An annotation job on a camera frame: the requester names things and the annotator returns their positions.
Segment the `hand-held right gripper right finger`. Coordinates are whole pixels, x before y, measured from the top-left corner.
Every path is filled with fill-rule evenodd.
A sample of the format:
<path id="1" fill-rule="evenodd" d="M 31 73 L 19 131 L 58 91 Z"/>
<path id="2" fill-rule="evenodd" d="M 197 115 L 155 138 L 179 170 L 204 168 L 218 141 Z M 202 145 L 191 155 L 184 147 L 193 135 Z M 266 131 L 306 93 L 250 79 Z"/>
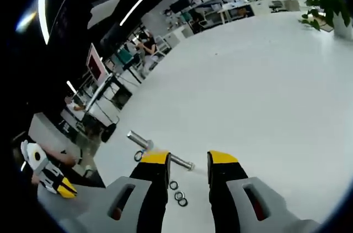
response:
<path id="1" fill-rule="evenodd" d="M 320 223 L 300 219 L 285 199 L 257 177 L 249 177 L 234 156 L 207 153 L 209 202 L 216 232 L 317 232 Z"/>

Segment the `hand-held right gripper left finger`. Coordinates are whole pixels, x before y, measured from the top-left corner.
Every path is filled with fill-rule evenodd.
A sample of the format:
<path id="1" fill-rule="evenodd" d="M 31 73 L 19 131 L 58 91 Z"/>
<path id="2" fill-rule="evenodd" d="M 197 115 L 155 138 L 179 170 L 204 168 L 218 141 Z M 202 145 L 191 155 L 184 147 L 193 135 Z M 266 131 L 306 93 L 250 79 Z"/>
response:
<path id="1" fill-rule="evenodd" d="M 168 202 L 171 153 L 145 154 L 129 177 L 106 188 L 79 187 L 69 203 L 78 213 L 60 220 L 64 232 L 161 232 Z"/>

